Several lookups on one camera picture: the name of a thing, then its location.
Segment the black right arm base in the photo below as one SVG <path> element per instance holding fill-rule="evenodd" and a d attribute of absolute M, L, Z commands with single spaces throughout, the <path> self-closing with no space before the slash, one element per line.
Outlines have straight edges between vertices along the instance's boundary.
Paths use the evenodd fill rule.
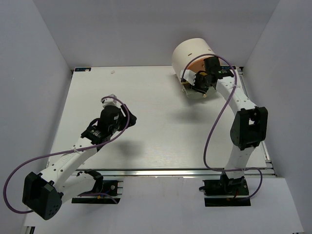
<path fill-rule="evenodd" d="M 249 189 L 244 176 L 229 179 L 225 173 L 222 173 L 220 179 L 204 180 L 199 191 L 204 193 L 206 207 L 251 206 Z"/>

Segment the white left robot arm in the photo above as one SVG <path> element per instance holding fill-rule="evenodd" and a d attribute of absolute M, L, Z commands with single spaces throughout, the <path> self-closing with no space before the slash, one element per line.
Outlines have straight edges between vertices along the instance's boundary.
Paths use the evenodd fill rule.
<path fill-rule="evenodd" d="M 62 155 L 55 163 L 40 173 L 29 173 L 24 182 L 22 202 L 44 220 L 51 219 L 66 201 L 80 195 L 93 196 L 103 190 L 103 176 L 87 169 L 71 175 L 86 160 L 94 156 L 102 144 L 111 140 L 115 132 L 136 124 L 137 117 L 125 105 L 108 105 L 100 117 L 92 120 L 78 141 L 73 152 Z"/>

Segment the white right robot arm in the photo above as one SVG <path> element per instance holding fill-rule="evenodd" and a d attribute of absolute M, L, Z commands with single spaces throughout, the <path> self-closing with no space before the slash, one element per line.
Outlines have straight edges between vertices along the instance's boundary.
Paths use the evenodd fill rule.
<path fill-rule="evenodd" d="M 238 84 L 235 69 L 221 69 L 219 58 L 216 56 L 204 59 L 205 71 L 196 76 L 206 82 L 206 85 L 215 88 L 226 100 L 211 132 L 225 108 L 229 106 L 234 114 L 234 121 L 230 129 L 230 138 L 233 143 L 228 163 L 221 171 L 224 180 L 232 184 L 240 183 L 248 160 L 256 147 L 266 138 L 268 110 L 258 107 L 244 93 Z"/>

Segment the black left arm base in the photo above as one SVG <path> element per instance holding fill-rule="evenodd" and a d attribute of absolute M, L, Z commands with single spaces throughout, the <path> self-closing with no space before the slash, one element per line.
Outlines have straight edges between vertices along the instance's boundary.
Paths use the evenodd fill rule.
<path fill-rule="evenodd" d="M 79 171 L 77 176 L 89 175 L 95 179 L 92 190 L 83 192 L 72 198 L 72 204 L 115 204 L 120 202 L 123 193 L 123 181 L 119 179 L 105 180 L 100 172 L 89 169 Z"/>

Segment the orange drawer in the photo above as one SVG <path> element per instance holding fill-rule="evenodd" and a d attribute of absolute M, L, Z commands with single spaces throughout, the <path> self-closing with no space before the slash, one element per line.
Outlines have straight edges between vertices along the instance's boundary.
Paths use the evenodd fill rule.
<path fill-rule="evenodd" d="M 187 67 L 187 70 L 191 70 L 195 73 L 199 71 L 205 71 L 205 68 L 203 68 L 203 64 L 205 64 L 204 59 L 206 58 L 208 58 L 208 56 L 203 56 L 201 58 L 196 59 Z"/>

